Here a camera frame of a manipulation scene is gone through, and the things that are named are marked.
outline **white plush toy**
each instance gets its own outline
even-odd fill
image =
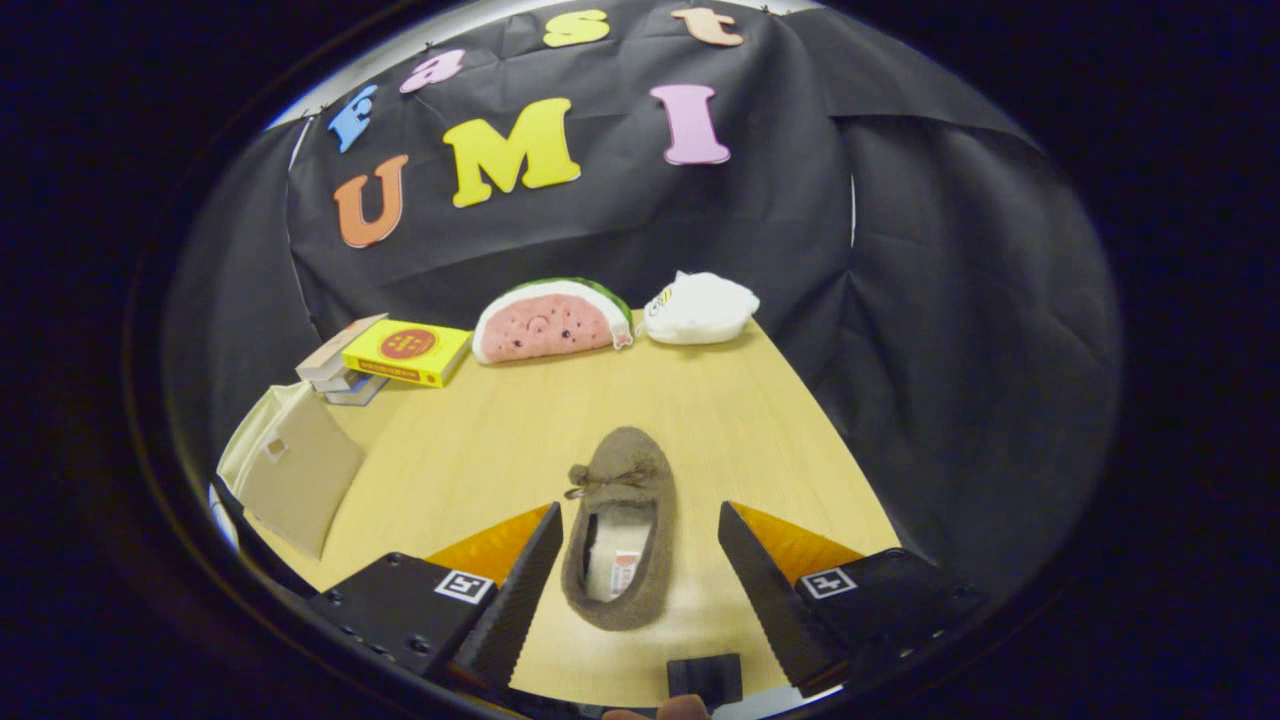
[[[708,345],[733,340],[760,307],[750,290],[713,273],[676,273],[644,306],[640,332],[669,345]]]

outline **red circle on book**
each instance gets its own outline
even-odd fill
[[[408,360],[425,355],[435,345],[435,333],[410,328],[387,336],[378,347],[378,354],[388,360]]]

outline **stack of books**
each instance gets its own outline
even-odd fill
[[[369,405],[387,384],[387,378],[348,368],[343,363],[342,351],[385,316],[383,313],[362,318],[343,328],[294,368],[298,378],[310,382],[333,405]]]
[[[470,331],[392,320],[383,313],[347,325],[297,373],[334,405],[367,405],[390,378],[444,387],[470,347]]]

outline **watermelon plush toy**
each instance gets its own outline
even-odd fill
[[[631,310],[604,286],[549,278],[518,286],[480,314],[471,352],[485,365],[632,343]]]

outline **pink letter i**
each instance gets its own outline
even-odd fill
[[[662,85],[649,91],[662,100],[671,124],[671,147],[663,158],[672,165],[714,165],[728,160],[728,147],[716,140],[707,101],[716,91],[705,85]]]

